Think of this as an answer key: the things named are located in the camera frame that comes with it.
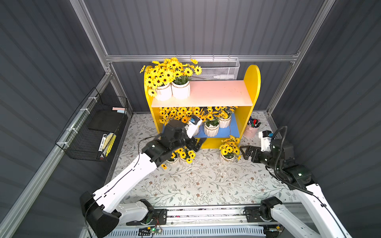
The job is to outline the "shelf pot four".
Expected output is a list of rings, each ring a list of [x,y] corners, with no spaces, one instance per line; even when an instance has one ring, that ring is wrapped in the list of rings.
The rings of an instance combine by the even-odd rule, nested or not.
[[[176,150],[175,153],[183,162],[186,162],[188,164],[192,164],[196,157],[196,153],[193,150],[188,149],[187,147],[180,148]]]
[[[235,113],[237,106],[218,106],[215,107],[217,116],[219,118],[219,126],[221,129],[227,128],[231,124],[232,115]]]

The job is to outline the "shelf pot two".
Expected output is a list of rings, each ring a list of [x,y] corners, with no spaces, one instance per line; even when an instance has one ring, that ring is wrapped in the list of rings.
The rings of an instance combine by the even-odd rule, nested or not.
[[[176,108],[176,116],[175,119],[187,123],[192,115],[195,114],[196,111],[199,112],[200,107],[178,107]]]
[[[201,75],[202,68],[198,65],[196,59],[191,59],[190,63],[182,63],[177,58],[171,58],[167,66],[174,71],[171,82],[172,94],[176,99],[186,99],[190,96],[191,77]]]

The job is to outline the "shelf pot one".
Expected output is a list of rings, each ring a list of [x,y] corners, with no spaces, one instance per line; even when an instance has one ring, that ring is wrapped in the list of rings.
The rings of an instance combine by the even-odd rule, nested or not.
[[[144,89],[152,99],[167,101],[173,95],[171,82],[174,74],[169,62],[169,59],[165,59],[164,62],[154,60],[154,65],[144,65],[140,70],[140,73],[144,74]]]
[[[176,107],[161,107],[159,110],[159,122],[166,125],[170,120],[176,120],[178,117],[178,109]]]

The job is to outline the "shelf pot five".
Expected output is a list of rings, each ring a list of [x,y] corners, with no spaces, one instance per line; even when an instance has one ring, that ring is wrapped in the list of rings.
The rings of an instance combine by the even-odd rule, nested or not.
[[[173,152],[171,157],[166,161],[167,164],[174,164],[178,161],[179,156],[177,152]]]

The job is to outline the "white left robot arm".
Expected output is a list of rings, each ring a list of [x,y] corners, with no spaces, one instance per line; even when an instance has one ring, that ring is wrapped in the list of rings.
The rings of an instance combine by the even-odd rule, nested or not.
[[[80,205],[85,225],[90,236],[103,238],[123,223],[149,224],[154,208],[145,199],[130,205],[120,202],[147,175],[168,161],[172,154],[186,147],[194,152],[200,150],[205,139],[195,138],[202,124],[197,116],[191,116],[187,123],[170,120],[162,133],[146,138],[137,157],[114,179],[93,193],[85,192]]]

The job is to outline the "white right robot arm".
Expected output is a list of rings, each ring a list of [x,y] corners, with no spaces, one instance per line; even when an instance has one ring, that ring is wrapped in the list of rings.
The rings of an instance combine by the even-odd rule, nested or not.
[[[257,216],[264,222],[276,221],[296,238],[349,238],[339,218],[326,200],[311,170],[296,163],[294,146],[286,141],[288,127],[264,131],[261,146],[241,146],[245,160],[263,164],[269,174],[286,185],[302,202],[317,231],[297,218],[285,204],[272,196],[261,201]]]

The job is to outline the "pink pen cup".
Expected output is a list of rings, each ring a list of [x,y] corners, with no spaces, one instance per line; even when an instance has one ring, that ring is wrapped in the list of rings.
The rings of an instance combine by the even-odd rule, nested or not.
[[[260,125],[261,120],[250,117],[243,136],[249,139],[254,138],[258,132]]]

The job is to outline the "yellow wooden shelf unit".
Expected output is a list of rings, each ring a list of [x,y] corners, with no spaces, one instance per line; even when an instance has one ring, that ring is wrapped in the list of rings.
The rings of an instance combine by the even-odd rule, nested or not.
[[[250,65],[243,80],[188,81],[184,86],[168,83],[170,92],[165,101],[158,100],[158,87],[165,77],[154,74],[149,66],[144,73],[144,90],[158,133],[169,128],[171,122],[187,124],[193,115],[200,118],[196,138],[205,138],[203,149],[219,148],[223,140],[241,138],[249,121],[261,88],[261,73],[257,65]]]

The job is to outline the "pink sticky notes in basket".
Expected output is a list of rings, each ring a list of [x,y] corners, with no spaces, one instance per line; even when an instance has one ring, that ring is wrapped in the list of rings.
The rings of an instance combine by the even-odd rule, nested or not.
[[[125,108],[117,108],[117,107],[113,107],[112,108],[113,111],[116,111],[117,113],[121,113],[121,114],[124,114],[126,112],[126,109]]]

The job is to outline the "yellow marker in basket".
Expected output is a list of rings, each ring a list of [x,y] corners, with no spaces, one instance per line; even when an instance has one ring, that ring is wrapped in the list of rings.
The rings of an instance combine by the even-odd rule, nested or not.
[[[105,144],[104,144],[103,149],[102,149],[103,155],[105,158],[107,158],[109,153],[111,152],[112,147],[114,145],[114,142],[116,140],[116,137],[117,136],[114,133],[110,133],[107,135],[106,140],[105,140]]]

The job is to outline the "white marker in basket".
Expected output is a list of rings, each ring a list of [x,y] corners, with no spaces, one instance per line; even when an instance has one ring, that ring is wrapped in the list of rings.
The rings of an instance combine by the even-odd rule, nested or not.
[[[103,134],[99,148],[98,148],[98,152],[102,152],[106,139],[107,139],[107,134]]]

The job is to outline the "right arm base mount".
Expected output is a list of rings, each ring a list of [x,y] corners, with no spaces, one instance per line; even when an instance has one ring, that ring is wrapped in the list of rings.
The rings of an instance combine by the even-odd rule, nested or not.
[[[267,207],[245,207],[243,214],[248,223],[275,222]]]

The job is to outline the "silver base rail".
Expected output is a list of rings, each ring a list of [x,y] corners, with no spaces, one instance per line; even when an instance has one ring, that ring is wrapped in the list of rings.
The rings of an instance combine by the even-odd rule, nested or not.
[[[283,226],[283,223],[275,219],[275,222],[248,223],[244,216],[245,207],[259,207],[254,205],[221,205],[221,206],[180,206],[180,207],[153,207],[147,202],[137,202],[131,204],[119,204],[111,212],[104,212],[102,206],[90,202],[81,206],[82,214],[86,222],[94,231],[102,231],[106,234],[112,232],[118,226],[127,226],[126,223],[141,221],[154,209],[168,209],[166,225],[164,226],[186,226],[186,225],[206,225],[206,226],[235,226],[239,224],[264,226]]]

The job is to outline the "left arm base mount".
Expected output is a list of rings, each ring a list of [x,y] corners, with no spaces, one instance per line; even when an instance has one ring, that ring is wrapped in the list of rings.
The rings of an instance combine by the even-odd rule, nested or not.
[[[155,226],[166,225],[167,223],[168,209],[154,209],[148,212],[148,214],[141,221],[132,221],[126,223],[127,226]]]

